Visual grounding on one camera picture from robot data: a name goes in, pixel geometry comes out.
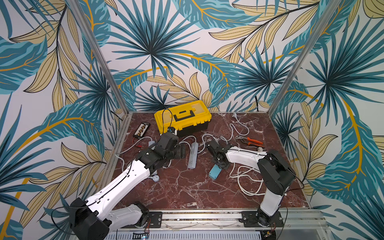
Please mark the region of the teal power strip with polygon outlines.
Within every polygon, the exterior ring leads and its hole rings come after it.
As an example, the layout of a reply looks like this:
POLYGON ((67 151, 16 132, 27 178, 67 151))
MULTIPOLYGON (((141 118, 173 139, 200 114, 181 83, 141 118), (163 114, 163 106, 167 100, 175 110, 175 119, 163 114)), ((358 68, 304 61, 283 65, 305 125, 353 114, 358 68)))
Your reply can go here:
POLYGON ((222 169, 219 166, 214 165, 209 172, 209 177, 214 181, 217 179, 217 177, 219 176, 221 171, 222 171, 222 169))

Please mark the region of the grey white power strip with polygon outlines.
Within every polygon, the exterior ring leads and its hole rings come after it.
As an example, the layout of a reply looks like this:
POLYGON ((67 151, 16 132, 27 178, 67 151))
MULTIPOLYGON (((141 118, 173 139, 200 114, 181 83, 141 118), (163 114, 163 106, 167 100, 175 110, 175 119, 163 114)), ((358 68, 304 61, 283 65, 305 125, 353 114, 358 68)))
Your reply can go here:
POLYGON ((198 156, 198 147, 199 144, 197 142, 193 142, 191 144, 189 161, 188 161, 188 169, 195 169, 197 164, 197 156, 198 156))

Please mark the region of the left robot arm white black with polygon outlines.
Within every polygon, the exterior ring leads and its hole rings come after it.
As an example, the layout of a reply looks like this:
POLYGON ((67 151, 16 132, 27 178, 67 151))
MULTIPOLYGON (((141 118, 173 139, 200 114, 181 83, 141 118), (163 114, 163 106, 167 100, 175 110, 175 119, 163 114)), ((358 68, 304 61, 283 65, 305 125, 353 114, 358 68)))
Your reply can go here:
POLYGON ((103 240, 125 226, 144 227, 149 210, 135 202, 126 208, 115 206, 138 184, 170 160, 180 158, 179 138, 167 132, 158 142, 140 151, 129 166, 112 182, 86 200, 77 198, 69 207, 70 228, 79 240, 103 240))

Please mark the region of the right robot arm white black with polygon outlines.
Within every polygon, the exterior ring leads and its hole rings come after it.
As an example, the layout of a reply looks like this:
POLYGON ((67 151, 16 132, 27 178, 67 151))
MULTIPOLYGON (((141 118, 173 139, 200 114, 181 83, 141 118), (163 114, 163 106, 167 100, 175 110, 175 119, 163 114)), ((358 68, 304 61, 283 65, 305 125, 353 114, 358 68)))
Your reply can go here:
POLYGON ((268 227, 273 218, 278 216, 283 196, 296 178, 292 167, 275 150, 256 152, 232 145, 221 146, 216 141, 208 142, 207 149, 213 156, 213 163, 220 169, 228 169, 232 163, 260 172, 267 190, 258 207, 255 221, 262 227, 268 227))

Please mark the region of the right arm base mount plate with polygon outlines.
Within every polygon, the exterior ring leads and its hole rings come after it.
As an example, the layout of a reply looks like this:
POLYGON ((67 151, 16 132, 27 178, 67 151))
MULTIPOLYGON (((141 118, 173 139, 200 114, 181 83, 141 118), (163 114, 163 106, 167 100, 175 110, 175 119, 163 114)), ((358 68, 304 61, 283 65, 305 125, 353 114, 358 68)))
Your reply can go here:
POLYGON ((239 219, 245 228, 268 228, 282 227, 284 224, 281 213, 277 211, 273 216, 268 216, 258 211, 243 211, 239 219))

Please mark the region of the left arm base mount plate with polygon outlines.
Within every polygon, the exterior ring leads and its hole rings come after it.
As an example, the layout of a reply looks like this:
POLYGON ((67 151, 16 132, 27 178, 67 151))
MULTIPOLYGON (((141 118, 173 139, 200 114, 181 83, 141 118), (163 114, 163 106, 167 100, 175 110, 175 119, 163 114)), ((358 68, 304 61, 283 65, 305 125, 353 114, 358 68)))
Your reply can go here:
POLYGON ((149 212, 144 220, 140 220, 135 225, 125 225, 123 229, 159 229, 161 228, 163 220, 163 212, 149 212))

